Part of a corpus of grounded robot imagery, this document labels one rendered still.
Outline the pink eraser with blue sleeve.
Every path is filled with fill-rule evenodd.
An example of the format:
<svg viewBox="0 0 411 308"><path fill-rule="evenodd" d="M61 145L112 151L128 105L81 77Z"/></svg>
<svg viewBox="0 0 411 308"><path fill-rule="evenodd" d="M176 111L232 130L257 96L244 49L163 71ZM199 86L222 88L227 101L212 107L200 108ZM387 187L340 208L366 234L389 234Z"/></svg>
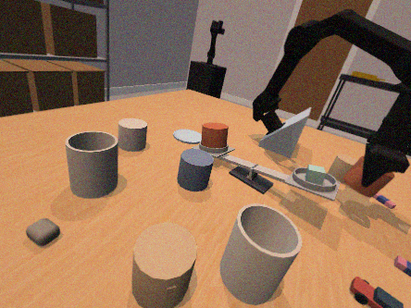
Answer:
<svg viewBox="0 0 411 308"><path fill-rule="evenodd" d="M394 259L393 266L401 269L411 277L411 262L406 261L399 255Z"/></svg>
<svg viewBox="0 0 411 308"><path fill-rule="evenodd" d="M396 203L393 203L392 201L387 199L387 197L383 196L382 194L378 192L372 197L378 200L379 202L385 204L385 206L387 206L390 209L393 209L397 205Z"/></svg>

